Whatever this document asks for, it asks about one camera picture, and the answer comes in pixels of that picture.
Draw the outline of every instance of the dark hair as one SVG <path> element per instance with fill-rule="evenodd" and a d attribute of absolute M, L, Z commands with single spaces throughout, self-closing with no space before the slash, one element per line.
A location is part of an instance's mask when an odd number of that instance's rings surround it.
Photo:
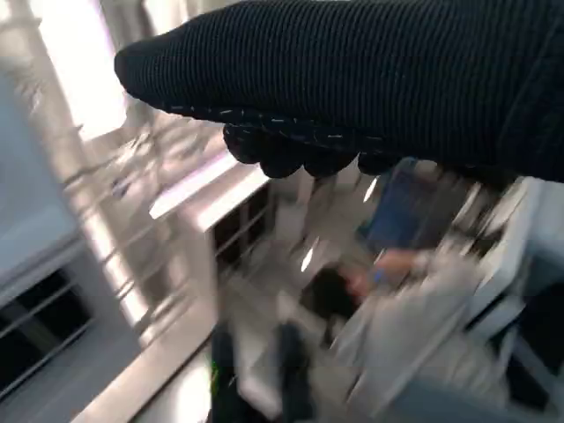
<path fill-rule="evenodd" d="M 346 290 L 347 280 L 338 269 L 338 264 L 323 267 L 301 295 L 301 305 L 327 322 L 323 335 L 325 346 L 332 343 L 332 319 L 338 316 L 349 320 L 359 308 L 355 298 Z"/>

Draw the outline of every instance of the light gray jacket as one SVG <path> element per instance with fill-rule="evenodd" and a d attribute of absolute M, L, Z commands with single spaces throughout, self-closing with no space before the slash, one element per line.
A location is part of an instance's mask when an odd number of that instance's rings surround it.
<path fill-rule="evenodd" d="M 338 364 L 360 376 L 349 402 L 375 416 L 423 377 L 504 405 L 493 355 L 462 332 L 479 267 L 459 256 L 422 254 L 416 262 L 427 276 L 394 295 L 369 297 L 331 347 Z"/>

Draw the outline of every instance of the black knitted glove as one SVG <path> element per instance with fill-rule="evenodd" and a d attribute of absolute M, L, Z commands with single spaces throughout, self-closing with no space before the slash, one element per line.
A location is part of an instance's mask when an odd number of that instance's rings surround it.
<path fill-rule="evenodd" d="M 376 173 L 404 156 L 564 181 L 559 0 L 239 3 L 115 59 L 134 97 L 226 124 L 247 163 Z"/>

